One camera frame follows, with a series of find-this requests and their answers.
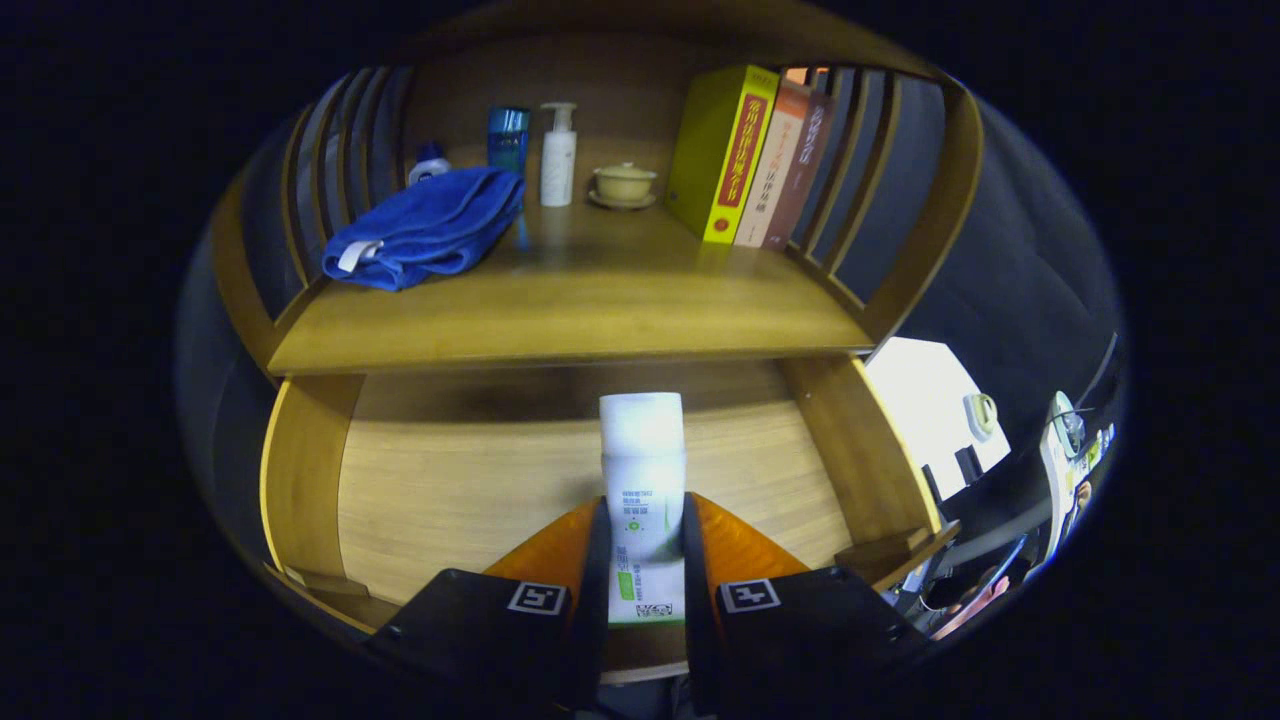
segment blue towel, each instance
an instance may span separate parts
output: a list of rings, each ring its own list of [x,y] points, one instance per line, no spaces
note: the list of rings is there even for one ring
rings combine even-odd
[[[361,215],[329,241],[330,278],[399,291],[433,274],[471,269],[522,208],[525,179],[498,168],[465,168],[419,181]],[[339,266],[344,252],[349,270]]]

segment wooden shelf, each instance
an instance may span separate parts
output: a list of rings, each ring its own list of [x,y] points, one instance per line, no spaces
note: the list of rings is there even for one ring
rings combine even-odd
[[[462,275],[392,293],[329,283],[274,374],[640,357],[869,351],[841,305],[781,254],[708,245],[660,206],[526,202]]]
[[[262,527],[278,573],[372,633],[447,568],[484,571],[603,493],[598,398],[680,392],[687,488],[810,568],[941,523],[856,359],[609,363],[284,382]],[[608,682],[684,670],[678,626],[614,628]]]

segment black background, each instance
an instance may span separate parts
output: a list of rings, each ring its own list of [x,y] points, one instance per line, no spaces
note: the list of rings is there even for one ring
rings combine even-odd
[[[433,688],[347,655],[250,577],[186,470],[169,336],[197,233],[257,142],[463,5],[6,10],[8,277],[23,291],[9,302],[22,542],[8,624],[36,716],[65,703],[95,716],[453,716]],[[1059,164],[1112,252],[1135,342],[1121,455],[1076,542],[896,710],[1231,716],[1262,702],[1239,684],[1274,676],[1274,623],[1258,609],[1275,562],[1261,523],[1226,511],[1266,478],[1245,456],[1262,446],[1251,415],[1268,355],[1239,341],[1267,325],[1258,270],[1276,233],[1245,210],[1280,196],[1263,172],[1275,18],[1262,4],[826,5],[965,82]]]

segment red book label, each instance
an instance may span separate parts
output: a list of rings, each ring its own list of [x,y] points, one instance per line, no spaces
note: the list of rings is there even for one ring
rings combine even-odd
[[[764,108],[768,101],[759,95],[748,94],[742,100],[742,114],[737,118],[737,132],[730,146],[728,172],[721,184],[719,205],[737,208],[746,195],[746,176],[751,170],[751,156],[760,141],[760,126],[764,123]]]

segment brown book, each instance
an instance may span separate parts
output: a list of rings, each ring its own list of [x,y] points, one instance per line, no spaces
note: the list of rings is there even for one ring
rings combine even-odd
[[[786,182],[778,195],[778,205],[773,210],[769,220],[769,229],[765,231],[762,247],[782,251],[791,240],[791,231],[795,229],[800,214],[804,211],[805,200],[809,197],[809,188],[813,187],[817,176],[818,161],[822,151],[827,146],[831,136],[831,119],[835,108],[833,99],[826,92],[809,94],[809,109],[805,113],[803,132],[796,142],[795,155],[791,158],[791,169],[787,170]]]

